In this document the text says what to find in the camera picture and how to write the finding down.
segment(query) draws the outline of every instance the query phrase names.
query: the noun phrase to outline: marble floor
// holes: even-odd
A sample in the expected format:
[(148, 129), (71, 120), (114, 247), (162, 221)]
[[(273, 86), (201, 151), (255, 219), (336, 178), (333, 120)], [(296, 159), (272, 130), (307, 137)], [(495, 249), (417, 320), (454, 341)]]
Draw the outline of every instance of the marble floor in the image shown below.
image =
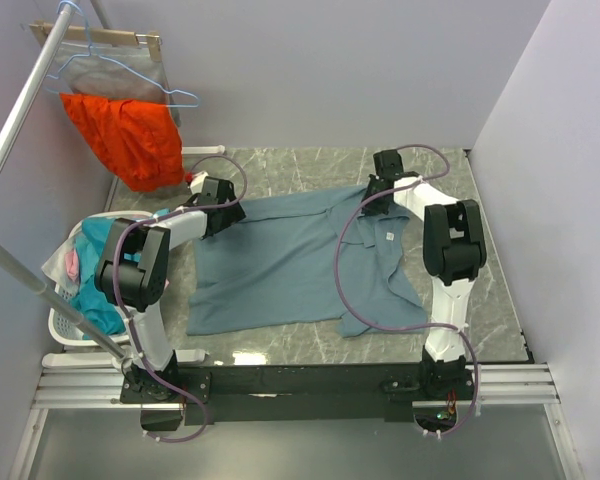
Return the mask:
[[(246, 198), (258, 198), (366, 184), (368, 175), (373, 173), (372, 155), (378, 150), (380, 148), (257, 148), (230, 149), (228, 155), (247, 173)], [(464, 151), (447, 149), (444, 152), (451, 162), (451, 173), (432, 184), (454, 197), (479, 200)], [(443, 168), (441, 160), (426, 151), (403, 151), (402, 157), (405, 170), (426, 175)], [(185, 166), (190, 167), (199, 158), (187, 158)], [(212, 175), (230, 178), (236, 184), (236, 191), (241, 190), (240, 175), (229, 162), (214, 158), (205, 161), (200, 168)], [(189, 196), (184, 184), (138, 194), (119, 182), (111, 210), (153, 212), (174, 208)], [(480, 271), (469, 303), (471, 342), (480, 361), (524, 361), (528, 359), (524, 338), (488, 229), (485, 236), (488, 260)], [(402, 266), (430, 312), (431, 279), (422, 264), (422, 223), (418, 219), (408, 223), (402, 245)], [(343, 339), (335, 331), (337, 320), (190, 337), (185, 329), (189, 318), (188, 299), (196, 286), (192, 242), (171, 252), (168, 278), (171, 284), (161, 299), (167, 336), (176, 349), (205, 349), (209, 354), (206, 362), (210, 364), (411, 362), (421, 357), (424, 337), (421, 334), (376, 333)]]

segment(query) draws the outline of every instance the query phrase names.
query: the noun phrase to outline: white laundry basket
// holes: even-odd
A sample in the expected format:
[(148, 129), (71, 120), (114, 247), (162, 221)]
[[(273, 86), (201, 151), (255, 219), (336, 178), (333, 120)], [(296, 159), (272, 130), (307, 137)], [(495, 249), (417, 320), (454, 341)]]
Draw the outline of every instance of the white laundry basket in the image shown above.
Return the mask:
[[(153, 214), (150, 212), (143, 212), (140, 210), (123, 210), (120, 212), (105, 212), (99, 213), (97, 215), (92, 215), (92, 217), (108, 217), (108, 218), (129, 218), (132, 220), (138, 220), (142, 218), (149, 218)], [(71, 233), (69, 237), (76, 235), (81, 231), (82, 222), (78, 223)], [(65, 300), (69, 300), (73, 297), (72, 294), (67, 292), (64, 288), (56, 285), (56, 293), (60, 295)], [(51, 309), (49, 312), (49, 332), (51, 332), (51, 336), (58, 343), (63, 345), (67, 345), (69, 347), (95, 347), (97, 343), (93, 340), (83, 340), (83, 333), (78, 330), (78, 328), (73, 325), (69, 320), (64, 318), (54, 309)], [(116, 343), (124, 343), (129, 341), (129, 336), (126, 333), (120, 335), (110, 335), (111, 340)]]

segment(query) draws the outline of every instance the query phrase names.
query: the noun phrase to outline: blue wire hanger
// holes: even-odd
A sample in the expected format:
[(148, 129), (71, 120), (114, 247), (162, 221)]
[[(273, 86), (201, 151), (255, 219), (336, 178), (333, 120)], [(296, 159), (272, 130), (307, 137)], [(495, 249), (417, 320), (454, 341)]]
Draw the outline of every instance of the blue wire hanger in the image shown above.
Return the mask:
[[(124, 63), (120, 62), (119, 60), (116, 60), (115, 58), (106, 57), (106, 56), (101, 55), (100, 53), (98, 53), (98, 49), (93, 44), (93, 40), (91, 39), (91, 32), (89, 31), (89, 29), (90, 29), (90, 27), (89, 27), (89, 21), (87, 20), (86, 15), (84, 14), (84, 12), (82, 11), (82, 9), (78, 5), (76, 5), (75, 3), (71, 2), (70, 0), (62, 0), (58, 4), (58, 12), (57, 13), (60, 13), (60, 9), (65, 4), (66, 5), (71, 5), (73, 8), (75, 8), (75, 10), (84, 19), (84, 31), (85, 31), (85, 35), (87, 37), (87, 51), (89, 53), (76, 53), (75, 55), (72, 55), (64, 63), (64, 65), (62, 65), (60, 67), (60, 69), (58, 70), (58, 72), (55, 75), (47, 74), (47, 76), (45, 78), (52, 78), (53, 80), (60, 80), (60, 74), (62, 73), (62, 71), (65, 68), (67, 68), (67, 66), (73, 61), (74, 58), (77, 58), (77, 57), (91, 57), (91, 56), (95, 55), (96, 57), (101, 58), (102, 60), (106, 60), (107, 62), (112, 62), (112, 63), (115, 63), (116, 65), (121, 66), (125, 70), (133, 73), (135, 76), (140, 77), (143, 80), (146, 80), (147, 82), (151, 83), (152, 85), (155, 85), (156, 87), (158, 87), (160, 90), (162, 90), (167, 95), (172, 95), (174, 93), (182, 93), (183, 95), (187, 95), (188, 97), (194, 98), (195, 101), (196, 101), (195, 104), (189, 104), (189, 105), (165, 105), (167, 108), (195, 108), (195, 107), (200, 106), (200, 98), (195, 93), (185, 92), (184, 90), (167, 90), (166, 88), (164, 88), (162, 85), (160, 85), (155, 80), (152, 80), (149, 77), (146, 77), (146, 76), (142, 75), (141, 73), (136, 72), (134, 69), (132, 69), (131, 67), (125, 65)], [(47, 90), (49, 90), (52, 93), (58, 93), (58, 92), (54, 92), (53, 90), (50, 90), (48, 88), (47, 88)]]

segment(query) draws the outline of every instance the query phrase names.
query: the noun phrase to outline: lavender wall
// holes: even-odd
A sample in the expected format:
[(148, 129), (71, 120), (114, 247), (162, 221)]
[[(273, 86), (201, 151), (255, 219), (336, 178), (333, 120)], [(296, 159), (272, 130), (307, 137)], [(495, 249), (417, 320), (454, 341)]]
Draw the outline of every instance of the lavender wall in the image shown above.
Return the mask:
[[(31, 1), (0, 1), (0, 128), (40, 50), (20, 22), (39, 16)], [(110, 183), (59, 99), (41, 92), (0, 176), (0, 242), (39, 269), (80, 218), (102, 208)], [(48, 312), (0, 270), (0, 478), (22, 437), (40, 360), (57, 348)]]
[(600, 0), (553, 0), (471, 155), (520, 320), (600, 479)]
[(101, 3), (158, 30), (171, 86), (200, 94), (188, 145), (471, 147), (549, 1)]

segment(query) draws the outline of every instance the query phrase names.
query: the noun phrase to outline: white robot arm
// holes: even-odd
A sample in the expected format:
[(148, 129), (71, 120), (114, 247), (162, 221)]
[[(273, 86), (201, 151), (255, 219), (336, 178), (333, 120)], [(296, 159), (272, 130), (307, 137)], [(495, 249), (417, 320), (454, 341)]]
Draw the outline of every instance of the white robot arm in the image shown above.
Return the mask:
[[(395, 182), (395, 187), (406, 187), (420, 181), (420, 177), (406, 177)], [(426, 207), (431, 205), (455, 206), (458, 199), (445, 195), (428, 183), (393, 194), (393, 201), (413, 212), (425, 221)], [(449, 323), (463, 329), (466, 323), (469, 295), (475, 280), (462, 278), (445, 285), (439, 276), (432, 277), (433, 301), (431, 319), (433, 323)], [(425, 351), (434, 362), (452, 362), (464, 355), (460, 336), (448, 328), (432, 328), (425, 343)]]
[[(133, 317), (134, 329), (142, 348), (134, 344), (125, 320), (127, 334), (133, 346), (131, 356), (137, 369), (144, 369), (137, 356), (143, 351), (153, 370), (169, 376), (175, 363), (175, 353), (167, 340), (158, 300), (165, 288), (169, 251), (188, 240), (214, 235), (245, 218), (242, 207), (235, 203), (228, 208), (206, 211), (187, 211), (191, 206), (222, 205), (235, 201), (233, 184), (228, 180), (206, 176), (202, 191), (176, 209), (182, 213), (161, 222), (140, 226), (131, 231), (122, 244), (119, 260), (118, 283), (125, 307)], [(117, 305), (113, 291), (113, 259), (116, 246), (132, 220), (117, 219), (111, 227), (107, 243), (96, 269), (95, 286), (102, 291), (109, 303)], [(132, 260), (129, 254), (140, 253), (139, 260)], [(116, 307), (120, 316), (125, 316)]]

